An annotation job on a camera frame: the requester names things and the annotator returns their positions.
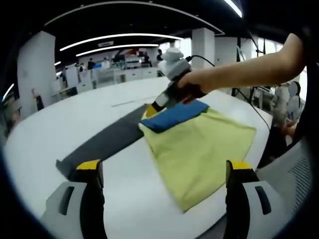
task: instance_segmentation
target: cable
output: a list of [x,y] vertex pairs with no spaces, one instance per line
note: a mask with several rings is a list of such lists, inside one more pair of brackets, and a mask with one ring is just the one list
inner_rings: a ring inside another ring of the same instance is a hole
[[249,102],[249,100],[247,99],[247,97],[238,89],[238,88],[235,88],[236,90],[238,90],[238,92],[245,98],[245,100],[247,101],[247,103],[250,104],[250,106],[254,109],[254,111],[256,111],[256,113],[260,116],[260,118],[265,122],[265,124],[267,125],[267,128],[270,132],[270,127],[269,125],[267,124],[267,122],[265,121],[265,119],[261,116],[261,114],[255,109],[255,107]]
[[[192,56],[188,56],[186,57],[186,61],[190,62],[193,57],[199,57],[205,61],[207,61],[210,65],[212,66],[215,66],[213,63],[211,63],[209,60],[207,60],[205,57],[202,57],[202,56],[199,56],[199,55],[192,55]],[[265,119],[261,116],[261,114],[255,109],[255,107],[249,102],[249,100],[247,99],[247,97],[238,89],[238,88],[235,88],[236,90],[238,90],[238,92],[245,98],[245,100],[247,101],[248,104],[250,104],[250,106],[254,109],[254,111],[256,111],[256,113],[260,116],[260,118],[265,122],[269,132],[270,132],[270,127],[269,125],[267,124],[267,122],[265,121]]]
[[211,63],[211,62],[210,62],[209,60],[207,60],[205,57],[202,57],[202,56],[200,56],[200,55],[188,56],[188,57],[186,57],[186,61],[190,62],[194,57],[199,57],[199,58],[201,58],[201,59],[207,61],[209,64],[211,64],[212,66],[215,67],[215,65],[214,65],[213,63]]

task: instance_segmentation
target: desk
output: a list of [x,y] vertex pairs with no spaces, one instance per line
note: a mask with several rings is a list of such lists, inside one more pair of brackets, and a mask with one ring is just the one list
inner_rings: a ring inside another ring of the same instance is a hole
[[56,97],[56,100],[55,100],[54,103],[56,103],[56,102],[62,100],[61,95],[60,95],[61,93],[66,92],[66,91],[68,91],[68,90],[70,90],[70,89],[72,89],[72,88],[75,88],[75,86],[74,86],[74,87],[66,87],[66,88],[63,88],[62,90],[59,90],[58,92],[55,92],[54,94],[52,94],[52,95],[51,95],[52,97]]
[[[84,92],[17,125],[4,152],[12,182],[27,208],[40,218],[46,199],[65,181],[55,167],[56,159],[63,159],[128,112],[152,102],[167,84],[168,80],[160,77]],[[257,129],[245,158],[256,168],[269,134],[263,120],[249,104],[220,91],[201,100]],[[272,117],[257,111],[271,125]],[[193,239],[226,212],[223,186],[182,214],[165,188],[144,138],[104,161],[103,170],[104,223],[109,239]]]

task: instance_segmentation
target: folded towel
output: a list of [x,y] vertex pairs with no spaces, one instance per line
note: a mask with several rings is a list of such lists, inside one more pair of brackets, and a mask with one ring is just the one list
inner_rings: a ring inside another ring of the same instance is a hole
[[226,180],[226,161],[242,161],[256,129],[208,108],[207,112],[155,133],[141,123],[167,189],[183,210],[200,203]]
[[174,108],[160,112],[152,118],[141,120],[141,123],[152,131],[160,133],[200,115],[207,108],[207,104],[197,100],[188,105],[179,103]]

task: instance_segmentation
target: gray mat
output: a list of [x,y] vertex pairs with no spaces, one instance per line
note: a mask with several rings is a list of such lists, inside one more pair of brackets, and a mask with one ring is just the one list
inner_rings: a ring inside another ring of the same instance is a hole
[[147,105],[137,108],[90,138],[62,161],[56,160],[57,169],[69,179],[81,163],[106,160],[142,138],[144,135],[138,124],[146,108]]
[[196,239],[223,239],[226,230],[227,219],[224,215],[210,229]]

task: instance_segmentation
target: column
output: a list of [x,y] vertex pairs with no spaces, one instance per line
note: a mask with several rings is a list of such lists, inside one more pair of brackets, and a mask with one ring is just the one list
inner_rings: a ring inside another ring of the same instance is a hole
[[252,52],[254,50],[254,43],[251,39],[242,38],[241,39],[241,50],[246,57],[246,60],[252,58]]
[[237,61],[237,38],[217,37],[215,39],[215,65],[223,66]]
[[41,31],[20,48],[17,78],[23,119],[37,111],[33,88],[41,96],[44,107],[53,103],[51,82],[56,78],[54,46],[55,36]]
[[[215,33],[207,28],[199,28],[192,31],[192,55],[205,57],[215,64]],[[194,57],[191,61],[193,69],[207,68],[211,65],[201,58]]]

